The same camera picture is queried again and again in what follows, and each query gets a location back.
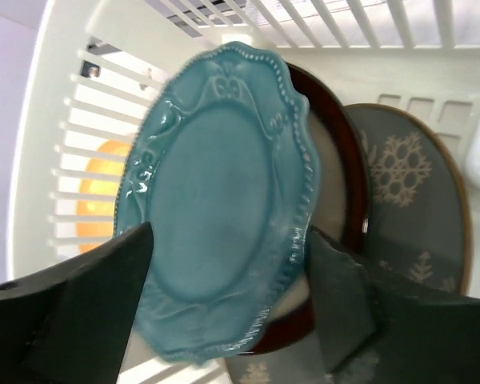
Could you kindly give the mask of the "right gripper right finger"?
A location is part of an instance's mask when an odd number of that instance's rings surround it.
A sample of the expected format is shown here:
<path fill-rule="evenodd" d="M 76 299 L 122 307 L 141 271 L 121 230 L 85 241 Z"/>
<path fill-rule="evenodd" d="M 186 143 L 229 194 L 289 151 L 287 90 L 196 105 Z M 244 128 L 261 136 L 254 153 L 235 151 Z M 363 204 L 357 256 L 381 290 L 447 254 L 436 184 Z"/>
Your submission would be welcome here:
<path fill-rule="evenodd" d="M 480 383 L 479 298 L 412 282 L 318 229 L 307 250 L 328 382 Z"/>

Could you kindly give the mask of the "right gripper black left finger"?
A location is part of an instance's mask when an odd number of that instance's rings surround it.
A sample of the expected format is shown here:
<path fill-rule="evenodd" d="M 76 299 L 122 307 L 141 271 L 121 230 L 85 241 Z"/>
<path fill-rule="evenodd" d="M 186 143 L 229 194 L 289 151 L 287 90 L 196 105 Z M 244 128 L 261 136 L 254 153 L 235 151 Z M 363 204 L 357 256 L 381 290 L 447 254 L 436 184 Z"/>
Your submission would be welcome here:
<path fill-rule="evenodd" d="M 0 383 L 115 383 L 150 266 L 145 222 L 0 285 Z"/>

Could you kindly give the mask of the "grey deer pattern plate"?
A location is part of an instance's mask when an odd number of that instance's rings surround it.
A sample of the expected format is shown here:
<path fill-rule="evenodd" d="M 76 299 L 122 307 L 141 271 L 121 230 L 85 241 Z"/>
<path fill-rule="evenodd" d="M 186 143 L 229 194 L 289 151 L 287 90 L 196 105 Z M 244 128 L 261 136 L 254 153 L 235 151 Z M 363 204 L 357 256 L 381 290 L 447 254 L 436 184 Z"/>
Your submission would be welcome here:
<path fill-rule="evenodd" d="M 456 292 L 470 258 L 470 215 L 458 170 L 433 133 L 393 107 L 346 109 L 368 156 L 374 208 L 368 260 L 404 278 Z M 302 341 L 226 361 L 235 383 L 330 383 L 317 328 Z"/>

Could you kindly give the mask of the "dark red rimmed plate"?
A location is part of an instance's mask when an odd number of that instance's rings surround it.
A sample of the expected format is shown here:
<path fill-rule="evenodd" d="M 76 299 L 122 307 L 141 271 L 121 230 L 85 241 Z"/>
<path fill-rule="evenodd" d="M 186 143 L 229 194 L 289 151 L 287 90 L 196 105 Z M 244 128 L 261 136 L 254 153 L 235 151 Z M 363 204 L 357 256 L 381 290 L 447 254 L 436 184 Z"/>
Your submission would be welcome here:
<path fill-rule="evenodd" d="M 307 70 L 291 64 L 294 88 L 310 103 L 309 128 L 321 159 L 320 195 L 311 224 L 356 253 L 362 252 L 371 211 L 368 165 L 343 104 Z M 270 322 L 251 355 L 266 354 L 314 329 L 309 283 L 301 276 L 270 312 Z"/>

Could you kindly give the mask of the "teal scalloped plate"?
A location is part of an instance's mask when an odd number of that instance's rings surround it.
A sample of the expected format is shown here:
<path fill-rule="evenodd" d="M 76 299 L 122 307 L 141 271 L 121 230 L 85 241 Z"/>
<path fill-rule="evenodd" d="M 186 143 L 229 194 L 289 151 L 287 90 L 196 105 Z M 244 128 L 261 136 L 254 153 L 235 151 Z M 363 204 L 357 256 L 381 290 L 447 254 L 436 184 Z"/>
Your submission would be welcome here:
<path fill-rule="evenodd" d="M 152 226 L 134 328 L 161 359 L 252 350 L 302 276 L 321 185 L 309 112 L 282 57 L 243 42 L 194 56 L 147 111 L 114 233 Z"/>

